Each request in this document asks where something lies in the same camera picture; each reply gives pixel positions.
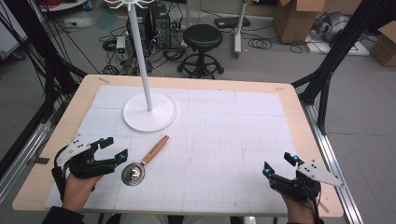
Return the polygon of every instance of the computer tower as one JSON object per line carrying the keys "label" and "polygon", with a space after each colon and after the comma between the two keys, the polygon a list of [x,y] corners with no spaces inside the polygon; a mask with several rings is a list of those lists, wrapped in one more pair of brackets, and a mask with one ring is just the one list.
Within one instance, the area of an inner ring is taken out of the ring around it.
{"label": "computer tower", "polygon": [[160,49],[171,48],[171,30],[170,18],[166,6],[158,4],[151,8],[152,19],[154,24],[154,36],[157,41],[157,47]]}
{"label": "computer tower", "polygon": [[[136,8],[136,17],[137,17],[137,25],[139,27],[140,39],[142,41],[143,55],[148,57],[151,55],[150,44],[155,44],[152,42],[154,37],[154,30],[152,27],[149,11],[147,8],[135,7]],[[128,19],[126,22],[126,28],[128,30],[128,34],[130,36],[132,49],[134,52],[134,37],[132,34],[131,23]]]}

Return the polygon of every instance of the box flap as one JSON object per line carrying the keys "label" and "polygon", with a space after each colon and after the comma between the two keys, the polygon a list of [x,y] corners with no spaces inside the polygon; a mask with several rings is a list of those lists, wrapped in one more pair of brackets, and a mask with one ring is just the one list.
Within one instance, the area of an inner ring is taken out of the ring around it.
{"label": "box flap", "polygon": [[393,43],[396,43],[396,21],[391,21],[379,28],[378,31],[393,41]]}
{"label": "box flap", "polygon": [[317,11],[321,12],[324,8],[325,0],[296,0],[297,11]]}
{"label": "box flap", "polygon": [[291,0],[279,0],[280,4],[283,6],[285,6],[287,3],[289,3]]}

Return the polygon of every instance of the white pole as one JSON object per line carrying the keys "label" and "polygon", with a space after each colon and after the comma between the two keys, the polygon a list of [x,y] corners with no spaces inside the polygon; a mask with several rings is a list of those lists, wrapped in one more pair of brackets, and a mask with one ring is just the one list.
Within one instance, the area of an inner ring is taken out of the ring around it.
{"label": "white pole", "polygon": [[152,111],[151,95],[149,93],[148,74],[146,71],[145,56],[143,55],[142,41],[140,39],[139,27],[137,24],[136,9],[134,4],[130,5],[131,10],[128,11],[129,20],[131,22],[132,36],[134,37],[134,48],[136,50],[137,61],[139,63],[140,76],[142,77],[143,89],[145,91],[148,111]]}

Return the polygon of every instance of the human hand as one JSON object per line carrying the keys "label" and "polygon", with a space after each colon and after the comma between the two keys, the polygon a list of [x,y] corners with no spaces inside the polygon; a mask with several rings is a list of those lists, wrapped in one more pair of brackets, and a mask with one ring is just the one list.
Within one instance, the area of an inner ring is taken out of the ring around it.
{"label": "human hand", "polygon": [[309,202],[297,203],[293,199],[282,195],[283,201],[288,207],[288,221],[292,223],[314,224],[314,213]]}
{"label": "human hand", "polygon": [[80,179],[70,174],[66,180],[62,208],[80,213],[90,197],[92,188],[102,177],[102,175],[99,175],[88,179]]}

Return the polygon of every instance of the person's left hand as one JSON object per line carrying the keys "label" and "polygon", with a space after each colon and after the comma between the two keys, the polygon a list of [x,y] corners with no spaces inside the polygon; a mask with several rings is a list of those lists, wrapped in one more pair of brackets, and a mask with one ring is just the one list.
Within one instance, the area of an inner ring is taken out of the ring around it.
{"label": "person's left hand", "polygon": [[92,188],[102,177],[102,175],[99,175],[88,179],[80,179],[70,174],[66,180],[62,208],[80,213],[90,197]]}

